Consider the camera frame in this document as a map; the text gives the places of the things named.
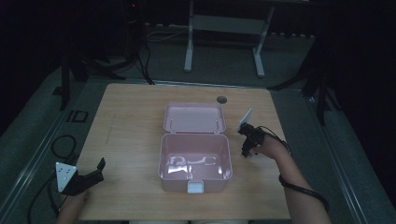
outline open pink lid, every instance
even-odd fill
[[[163,128],[168,133],[224,133],[225,121],[219,104],[171,102]]]

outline open box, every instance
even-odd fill
[[[219,104],[169,103],[158,174],[165,191],[219,192],[233,174]]]

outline person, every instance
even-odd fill
[[[254,147],[250,153],[261,153],[266,157],[275,160],[278,170],[282,178],[295,186],[312,190],[308,182],[305,180],[303,174],[298,168],[288,149],[271,134],[266,134],[261,145]],[[293,224],[328,224],[332,223],[323,203],[315,197],[301,193],[294,189],[284,188],[286,203],[288,205],[290,218]],[[85,191],[77,196],[69,196],[60,209],[57,224],[74,223],[78,218],[84,201],[88,197],[88,192]],[[205,221],[205,223],[235,223],[235,221]]]

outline wooden tabletop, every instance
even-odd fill
[[[169,102],[222,105],[233,176],[219,193],[165,192],[158,175],[163,119]],[[241,156],[246,137],[236,131],[253,109],[249,124],[284,134],[271,94],[263,89],[110,84],[78,160],[80,175],[105,158],[105,180],[90,188],[83,220],[197,220],[289,218],[273,160]]]

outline hand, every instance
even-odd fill
[[[270,134],[266,134],[262,144],[252,148],[250,153],[261,153],[274,160],[277,160],[283,155],[289,155],[286,147]]]
[[[82,207],[84,206],[84,202],[88,199],[89,192],[85,190],[84,192],[76,195],[76,196],[62,196],[62,204],[60,208],[60,213],[58,216],[57,223],[74,223]]]

